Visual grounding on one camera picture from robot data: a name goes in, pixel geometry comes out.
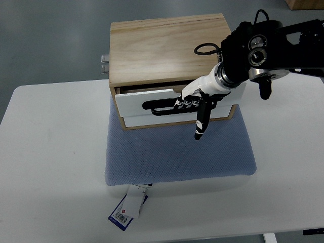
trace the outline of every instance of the gray floor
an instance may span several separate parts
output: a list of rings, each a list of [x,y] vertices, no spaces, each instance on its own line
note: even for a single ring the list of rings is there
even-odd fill
[[[234,30],[242,21],[253,22],[260,8],[284,25],[324,19],[324,10],[290,11],[284,0],[2,0],[0,121],[18,86],[106,78],[99,62],[109,53],[111,22],[223,13]],[[276,236],[279,243],[324,241],[323,235],[303,236],[301,231]],[[196,242],[264,241],[261,235],[252,235]]]

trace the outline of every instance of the tag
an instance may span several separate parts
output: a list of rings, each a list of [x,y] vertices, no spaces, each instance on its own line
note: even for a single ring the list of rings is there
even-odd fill
[[[121,208],[121,213],[137,219],[144,201],[146,188],[130,185]]]
[[[122,214],[123,202],[124,202],[126,196],[127,196],[127,194],[123,197],[123,199],[120,201],[120,203],[117,205],[115,210],[111,213],[111,215],[108,218],[112,223],[114,223],[122,231],[125,231],[127,229],[127,227],[129,226],[129,224],[133,220],[132,217]],[[143,204],[145,203],[147,198],[148,198],[148,196],[145,195]]]

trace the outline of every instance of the blue cushion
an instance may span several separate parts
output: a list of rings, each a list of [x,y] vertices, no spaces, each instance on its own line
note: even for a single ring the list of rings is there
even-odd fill
[[[211,121],[198,141],[194,139],[195,124],[124,131],[114,102],[109,119],[107,185],[252,175],[256,171],[239,106],[232,119]]]

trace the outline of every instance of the barcode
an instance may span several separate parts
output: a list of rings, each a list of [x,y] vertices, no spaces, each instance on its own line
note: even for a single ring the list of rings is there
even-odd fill
[[[123,224],[125,224],[126,221],[128,220],[128,218],[126,218],[124,215],[122,215],[122,214],[119,213],[119,212],[117,212],[117,213],[115,214],[115,217],[117,217],[117,219],[118,219],[119,221],[121,221]]]

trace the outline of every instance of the wooden surface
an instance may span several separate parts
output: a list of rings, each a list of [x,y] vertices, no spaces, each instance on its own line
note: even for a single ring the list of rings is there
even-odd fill
[[[117,106],[117,103],[116,103],[116,99],[115,99],[115,95],[116,95],[116,89],[113,88],[113,87],[110,87],[110,92],[111,92],[111,96],[112,96],[112,100],[115,104],[115,107],[116,107],[116,110],[117,110],[117,113],[118,113],[118,118],[119,118],[119,121],[120,121],[120,124],[121,124],[121,127],[123,130],[126,130],[126,126],[125,126],[125,121],[124,121],[124,118],[122,118],[119,114],[119,109],[118,109],[118,106]]]
[[[109,85],[193,80],[207,75],[218,62],[217,55],[199,56],[194,48],[202,43],[220,46],[229,34],[222,14],[112,23]]]

